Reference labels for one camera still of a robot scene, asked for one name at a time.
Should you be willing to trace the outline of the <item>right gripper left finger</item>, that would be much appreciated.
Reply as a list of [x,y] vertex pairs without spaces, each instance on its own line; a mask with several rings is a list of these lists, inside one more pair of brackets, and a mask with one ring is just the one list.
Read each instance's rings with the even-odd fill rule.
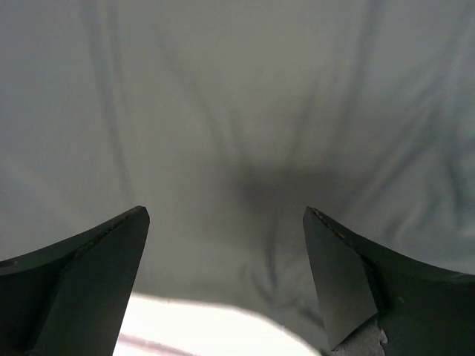
[[112,355],[150,217],[143,206],[1,262],[2,355]]

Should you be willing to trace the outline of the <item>dark grey t-shirt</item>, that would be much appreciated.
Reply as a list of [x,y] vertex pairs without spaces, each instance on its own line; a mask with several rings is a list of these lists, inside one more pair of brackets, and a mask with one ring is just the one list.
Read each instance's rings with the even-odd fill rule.
[[324,345],[302,217],[474,272],[472,1],[3,1],[1,257],[145,206],[135,290]]

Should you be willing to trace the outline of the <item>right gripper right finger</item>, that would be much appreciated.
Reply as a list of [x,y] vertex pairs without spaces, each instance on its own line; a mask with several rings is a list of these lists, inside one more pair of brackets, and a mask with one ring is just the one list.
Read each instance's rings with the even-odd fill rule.
[[334,355],[472,355],[474,276],[414,260],[314,208],[307,254]]

